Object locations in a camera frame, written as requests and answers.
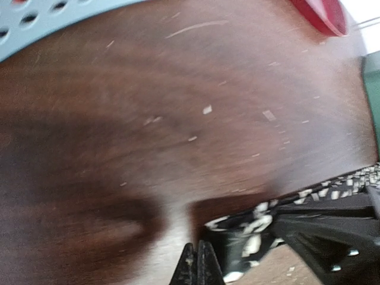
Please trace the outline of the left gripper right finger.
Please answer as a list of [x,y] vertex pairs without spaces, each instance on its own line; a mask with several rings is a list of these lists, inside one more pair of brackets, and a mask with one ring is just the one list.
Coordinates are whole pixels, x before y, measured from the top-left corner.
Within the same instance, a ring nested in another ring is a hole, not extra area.
[[212,244],[203,240],[198,244],[197,284],[224,285],[221,269]]

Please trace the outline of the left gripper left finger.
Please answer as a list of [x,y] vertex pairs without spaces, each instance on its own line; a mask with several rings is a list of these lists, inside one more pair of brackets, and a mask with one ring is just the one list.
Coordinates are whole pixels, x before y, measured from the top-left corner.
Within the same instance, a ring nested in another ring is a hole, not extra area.
[[169,285],[197,284],[197,252],[192,243],[187,243],[180,255]]

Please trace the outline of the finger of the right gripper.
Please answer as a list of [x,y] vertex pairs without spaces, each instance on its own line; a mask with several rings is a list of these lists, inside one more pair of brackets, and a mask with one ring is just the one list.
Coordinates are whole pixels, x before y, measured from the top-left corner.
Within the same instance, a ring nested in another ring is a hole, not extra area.
[[379,189],[342,199],[278,207],[271,233],[322,284],[379,284]]

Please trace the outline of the black white floral tie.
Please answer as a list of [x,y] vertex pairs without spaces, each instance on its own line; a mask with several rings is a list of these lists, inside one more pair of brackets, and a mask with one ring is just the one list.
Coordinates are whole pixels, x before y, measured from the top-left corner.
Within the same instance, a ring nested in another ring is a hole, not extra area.
[[372,186],[379,189],[379,165],[337,176],[291,196],[262,202],[248,210],[208,222],[205,237],[211,242],[225,283],[242,278],[259,266],[269,251],[287,245],[271,233],[278,207],[305,205],[350,197]]

